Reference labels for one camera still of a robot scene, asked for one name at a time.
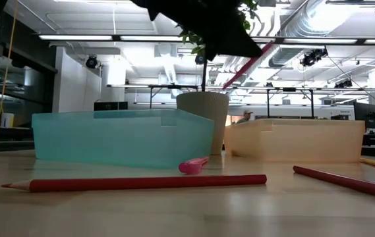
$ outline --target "teal plastic container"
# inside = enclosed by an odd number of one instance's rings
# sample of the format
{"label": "teal plastic container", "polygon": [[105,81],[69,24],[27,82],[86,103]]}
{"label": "teal plastic container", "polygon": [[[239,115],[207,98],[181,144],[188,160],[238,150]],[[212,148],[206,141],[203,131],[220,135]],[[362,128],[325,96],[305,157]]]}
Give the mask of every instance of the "teal plastic container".
{"label": "teal plastic container", "polygon": [[36,157],[177,168],[210,154],[214,122],[178,109],[33,115]]}

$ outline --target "potted plant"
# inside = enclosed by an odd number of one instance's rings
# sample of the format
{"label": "potted plant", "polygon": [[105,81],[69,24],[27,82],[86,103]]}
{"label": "potted plant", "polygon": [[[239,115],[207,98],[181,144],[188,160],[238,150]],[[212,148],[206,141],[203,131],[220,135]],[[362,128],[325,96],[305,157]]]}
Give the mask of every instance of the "potted plant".
{"label": "potted plant", "polygon": [[[241,0],[239,2],[238,14],[241,20],[244,22],[243,26],[245,30],[250,30],[250,22],[247,20],[247,15],[250,18],[254,18],[254,14],[258,4],[253,0]],[[206,45],[204,40],[190,30],[183,29],[183,26],[178,25],[182,28],[180,36],[183,38],[183,43],[193,43],[195,48],[192,50],[192,54],[196,54],[196,63],[198,57],[204,57]],[[206,77],[206,62],[204,62],[204,75],[203,80]],[[219,155],[222,151],[222,143],[225,133],[225,121],[227,119],[229,96],[222,93],[215,92],[190,92],[182,93],[177,96],[177,108],[187,111],[189,113],[211,119],[214,121],[214,139],[212,142],[212,148],[210,155]]]}

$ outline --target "pink plastic object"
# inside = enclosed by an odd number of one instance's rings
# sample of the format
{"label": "pink plastic object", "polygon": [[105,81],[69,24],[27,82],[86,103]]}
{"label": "pink plastic object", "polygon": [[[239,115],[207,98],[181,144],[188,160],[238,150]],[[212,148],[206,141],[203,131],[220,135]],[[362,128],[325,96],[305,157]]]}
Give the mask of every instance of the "pink plastic object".
{"label": "pink plastic object", "polygon": [[185,174],[198,174],[202,171],[202,167],[209,160],[209,157],[191,159],[179,165],[179,171]]}

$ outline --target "table surface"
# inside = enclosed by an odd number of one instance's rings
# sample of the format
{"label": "table surface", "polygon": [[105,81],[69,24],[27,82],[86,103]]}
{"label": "table surface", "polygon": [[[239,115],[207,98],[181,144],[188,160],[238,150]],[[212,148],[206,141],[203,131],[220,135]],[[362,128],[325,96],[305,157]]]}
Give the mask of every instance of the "table surface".
{"label": "table surface", "polygon": [[[375,182],[360,163],[258,163],[211,157],[203,174],[266,174],[261,186],[29,194],[0,188],[0,236],[375,236],[375,197],[293,172]],[[0,184],[31,178],[179,176],[178,171],[39,161],[0,153]]]}

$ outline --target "beige planter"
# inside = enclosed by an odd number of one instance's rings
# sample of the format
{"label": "beige planter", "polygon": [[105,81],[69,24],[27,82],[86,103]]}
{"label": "beige planter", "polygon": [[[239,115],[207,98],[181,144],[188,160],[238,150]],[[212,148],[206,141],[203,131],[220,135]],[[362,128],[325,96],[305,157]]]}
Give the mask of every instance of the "beige planter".
{"label": "beige planter", "polygon": [[229,98],[222,93],[190,92],[177,96],[177,108],[214,121],[210,155],[219,155],[224,140]]}

